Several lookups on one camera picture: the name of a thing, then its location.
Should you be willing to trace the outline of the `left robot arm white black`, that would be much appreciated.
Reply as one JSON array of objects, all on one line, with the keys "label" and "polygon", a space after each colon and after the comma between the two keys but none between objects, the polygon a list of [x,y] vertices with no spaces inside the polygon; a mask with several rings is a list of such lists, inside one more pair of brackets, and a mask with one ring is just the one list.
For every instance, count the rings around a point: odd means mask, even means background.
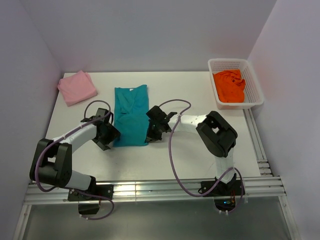
[{"label": "left robot arm white black", "polygon": [[39,140],[31,164],[29,177],[43,192],[41,184],[53,188],[79,190],[86,200],[96,197],[98,188],[94,176],[73,170],[73,153],[85,143],[92,141],[102,151],[109,150],[110,144],[120,137],[113,126],[114,114],[105,108],[99,108],[95,115],[81,120],[80,125],[65,135],[54,139]]}]

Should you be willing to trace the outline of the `folded pink t-shirt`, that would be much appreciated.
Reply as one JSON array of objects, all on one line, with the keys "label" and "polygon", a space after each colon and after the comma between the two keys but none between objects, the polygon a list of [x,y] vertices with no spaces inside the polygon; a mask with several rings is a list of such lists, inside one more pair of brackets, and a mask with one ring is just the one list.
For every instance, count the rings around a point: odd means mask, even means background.
[{"label": "folded pink t-shirt", "polygon": [[68,107],[98,95],[91,76],[82,70],[60,79],[57,88]]}]

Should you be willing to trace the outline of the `white plastic basket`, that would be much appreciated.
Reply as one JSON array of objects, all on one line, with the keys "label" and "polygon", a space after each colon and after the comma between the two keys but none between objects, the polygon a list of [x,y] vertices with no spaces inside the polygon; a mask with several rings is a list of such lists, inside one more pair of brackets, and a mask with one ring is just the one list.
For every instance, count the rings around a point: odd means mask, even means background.
[{"label": "white plastic basket", "polygon": [[[239,58],[212,58],[208,60],[208,69],[218,109],[244,110],[260,106],[264,103],[264,95],[259,81],[253,67],[247,60]],[[218,97],[214,74],[229,70],[239,70],[241,77],[245,80],[243,102],[226,103],[220,101]]]}]

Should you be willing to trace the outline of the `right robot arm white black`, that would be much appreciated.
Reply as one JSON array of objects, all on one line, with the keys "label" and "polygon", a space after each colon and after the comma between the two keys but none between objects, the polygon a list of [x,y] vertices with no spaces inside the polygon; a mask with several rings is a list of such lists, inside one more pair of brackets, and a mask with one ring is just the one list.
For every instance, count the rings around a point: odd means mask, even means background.
[{"label": "right robot arm white black", "polygon": [[217,111],[204,115],[177,112],[166,114],[156,105],[146,115],[149,121],[146,143],[161,141],[163,133],[186,132],[199,135],[215,159],[216,178],[220,179],[216,183],[217,191],[227,195],[233,190],[237,177],[233,153],[238,134]]}]

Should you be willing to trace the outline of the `orange t-shirt in basket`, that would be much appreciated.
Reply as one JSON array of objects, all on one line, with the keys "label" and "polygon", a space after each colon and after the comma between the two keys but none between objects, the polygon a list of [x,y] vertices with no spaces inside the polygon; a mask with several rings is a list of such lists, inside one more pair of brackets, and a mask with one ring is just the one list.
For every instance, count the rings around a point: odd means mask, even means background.
[{"label": "orange t-shirt in basket", "polygon": [[246,81],[239,69],[224,70],[213,74],[219,100],[222,103],[243,103]]}]

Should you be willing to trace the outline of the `teal t-shirt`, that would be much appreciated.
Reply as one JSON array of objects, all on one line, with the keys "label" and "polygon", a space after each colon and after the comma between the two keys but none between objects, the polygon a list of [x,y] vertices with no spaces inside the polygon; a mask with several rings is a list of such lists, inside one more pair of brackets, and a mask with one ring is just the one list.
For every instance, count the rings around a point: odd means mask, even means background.
[{"label": "teal t-shirt", "polygon": [[114,126],[120,137],[113,142],[115,148],[146,146],[149,127],[149,96],[146,84],[135,88],[114,89]]}]

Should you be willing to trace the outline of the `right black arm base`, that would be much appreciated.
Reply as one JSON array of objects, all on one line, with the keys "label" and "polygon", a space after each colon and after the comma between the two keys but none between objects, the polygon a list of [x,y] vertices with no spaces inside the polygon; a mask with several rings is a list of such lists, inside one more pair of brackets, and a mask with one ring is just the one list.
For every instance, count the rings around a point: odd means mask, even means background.
[{"label": "right black arm base", "polygon": [[[201,181],[200,188],[198,189],[199,194],[204,194],[216,183],[216,180]],[[241,196],[245,194],[244,187],[240,180],[234,179],[229,183],[219,182],[217,186],[210,191],[205,197],[226,197],[226,196]]]}]

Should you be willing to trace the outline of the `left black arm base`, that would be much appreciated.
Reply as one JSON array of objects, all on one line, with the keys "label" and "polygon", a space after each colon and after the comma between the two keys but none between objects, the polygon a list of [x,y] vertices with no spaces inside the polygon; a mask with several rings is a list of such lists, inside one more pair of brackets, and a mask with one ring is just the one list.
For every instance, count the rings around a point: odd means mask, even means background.
[{"label": "left black arm base", "polygon": [[98,184],[91,191],[78,189],[71,190],[68,193],[67,200],[69,202],[112,200],[113,193],[113,184]]}]

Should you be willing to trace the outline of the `aluminium mounting rail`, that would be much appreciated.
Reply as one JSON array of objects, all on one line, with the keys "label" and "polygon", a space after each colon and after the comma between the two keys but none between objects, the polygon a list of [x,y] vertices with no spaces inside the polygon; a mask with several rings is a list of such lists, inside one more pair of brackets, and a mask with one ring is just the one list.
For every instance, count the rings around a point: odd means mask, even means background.
[{"label": "aluminium mounting rail", "polygon": [[[286,190],[281,178],[271,177],[245,177],[245,197],[282,197],[286,196]],[[124,202],[153,202],[153,201],[177,201],[193,200],[185,193],[175,180],[155,181],[122,181],[112,182],[115,203]],[[50,192],[42,192],[35,184],[27,188],[24,205],[52,205],[68,203],[67,189],[56,188]]]}]

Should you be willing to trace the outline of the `black box under rail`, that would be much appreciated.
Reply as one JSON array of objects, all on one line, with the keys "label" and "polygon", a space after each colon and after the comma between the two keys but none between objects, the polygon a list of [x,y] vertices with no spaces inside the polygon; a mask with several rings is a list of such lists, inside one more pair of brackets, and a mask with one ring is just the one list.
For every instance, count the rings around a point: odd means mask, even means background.
[{"label": "black box under rail", "polygon": [[80,215],[96,215],[100,209],[98,203],[81,203],[78,205],[78,213]]}]

